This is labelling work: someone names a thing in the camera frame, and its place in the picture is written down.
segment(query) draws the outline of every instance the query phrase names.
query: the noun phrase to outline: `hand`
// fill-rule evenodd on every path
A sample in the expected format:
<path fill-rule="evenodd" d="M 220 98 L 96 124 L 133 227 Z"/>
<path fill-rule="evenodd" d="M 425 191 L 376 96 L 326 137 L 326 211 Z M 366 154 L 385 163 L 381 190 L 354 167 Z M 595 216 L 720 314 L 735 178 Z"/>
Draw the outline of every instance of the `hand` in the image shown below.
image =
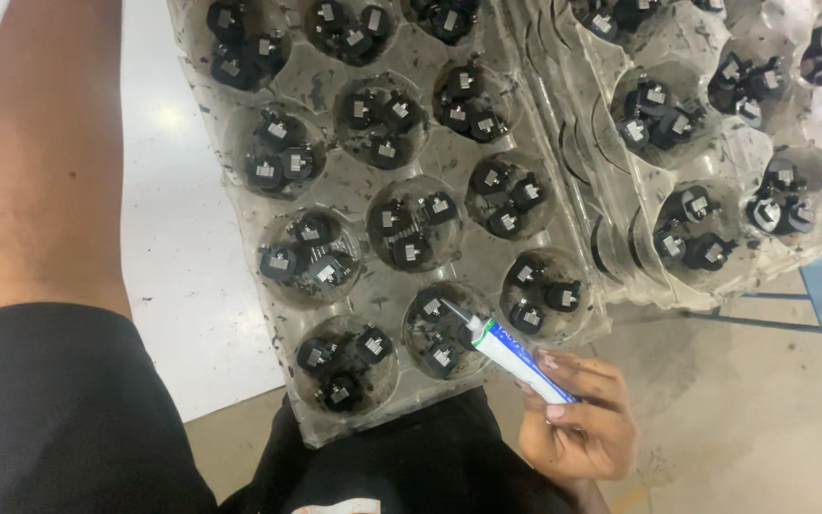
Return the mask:
<path fill-rule="evenodd" d="M 525 382 L 525 418 L 519 446 L 534 468 L 555 484 L 579 493 L 580 479 L 616 480 L 630 470 L 636 427 L 620 369 L 562 350 L 538 350 L 538 367 L 582 403 L 548 405 Z"/>

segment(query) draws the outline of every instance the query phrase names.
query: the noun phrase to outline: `fingernail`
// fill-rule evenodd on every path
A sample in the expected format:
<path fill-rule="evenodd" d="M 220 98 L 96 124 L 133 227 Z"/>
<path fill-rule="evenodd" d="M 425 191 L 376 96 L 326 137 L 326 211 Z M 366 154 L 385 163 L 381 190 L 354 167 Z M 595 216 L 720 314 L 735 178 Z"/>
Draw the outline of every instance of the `fingernail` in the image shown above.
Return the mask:
<path fill-rule="evenodd" d="M 560 366 L 558 366 L 556 361 L 554 360 L 553 356 L 551 356 L 550 354 L 546 354 L 546 353 L 542 354 L 542 355 L 544 356 L 544 366 L 547 366 L 548 368 L 551 368 L 551 369 L 560 368 Z"/>
<path fill-rule="evenodd" d="M 563 405 L 548 405 L 545 415 L 549 420 L 557 420 L 564 417 L 566 408 Z"/>

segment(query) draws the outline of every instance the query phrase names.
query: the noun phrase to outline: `metal rod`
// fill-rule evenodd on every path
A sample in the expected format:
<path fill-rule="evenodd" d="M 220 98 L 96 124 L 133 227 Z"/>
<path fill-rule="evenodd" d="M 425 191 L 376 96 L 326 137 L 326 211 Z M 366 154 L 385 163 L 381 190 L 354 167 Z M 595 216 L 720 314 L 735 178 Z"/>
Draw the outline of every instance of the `metal rod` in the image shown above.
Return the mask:
<path fill-rule="evenodd" d="M 748 293 L 743 298 L 773 298 L 775 300 L 810 300 L 810 295 L 795 295 L 791 293 Z"/>
<path fill-rule="evenodd" d="M 735 323 L 737 325 L 760 326 L 762 328 L 778 328 L 780 330 L 794 330 L 796 332 L 822 334 L 822 327 L 817 325 L 800 325 L 797 323 L 784 323 L 781 321 L 764 321 L 761 319 L 748 319 L 746 317 L 713 316 L 710 314 L 698 314 L 692 312 L 685 312 L 683 315 L 684 317 L 690 319 L 705 319 L 708 321 L 719 321 L 722 323 Z"/>

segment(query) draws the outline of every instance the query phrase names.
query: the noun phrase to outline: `concrete floor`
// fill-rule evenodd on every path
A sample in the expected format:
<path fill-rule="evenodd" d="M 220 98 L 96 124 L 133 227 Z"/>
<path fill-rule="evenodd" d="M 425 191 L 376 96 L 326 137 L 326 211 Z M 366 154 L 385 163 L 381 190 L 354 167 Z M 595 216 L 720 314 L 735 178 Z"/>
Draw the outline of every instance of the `concrete floor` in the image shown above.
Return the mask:
<path fill-rule="evenodd" d="M 762 291 L 804 286 L 795 273 Z M 611 310 L 614 332 L 577 353 L 623 368 L 641 432 L 635 471 L 602 484 L 614 514 L 822 512 L 822 335 Z M 816 322 L 807 302 L 739 298 L 723 312 Z M 503 380 L 487 391 L 516 448 L 518 390 Z M 271 391 L 186 424 L 219 499 L 252 477 L 282 396 Z"/>

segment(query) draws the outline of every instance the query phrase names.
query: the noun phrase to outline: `white floor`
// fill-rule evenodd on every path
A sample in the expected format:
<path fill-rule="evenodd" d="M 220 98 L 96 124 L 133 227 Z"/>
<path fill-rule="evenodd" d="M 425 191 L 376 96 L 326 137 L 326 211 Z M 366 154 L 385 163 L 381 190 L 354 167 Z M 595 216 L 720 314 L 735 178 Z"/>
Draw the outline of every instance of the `white floor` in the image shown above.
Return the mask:
<path fill-rule="evenodd" d="M 125 2 L 123 270 L 135 322 L 188 421 L 283 378 L 179 55 L 164 1 Z"/>

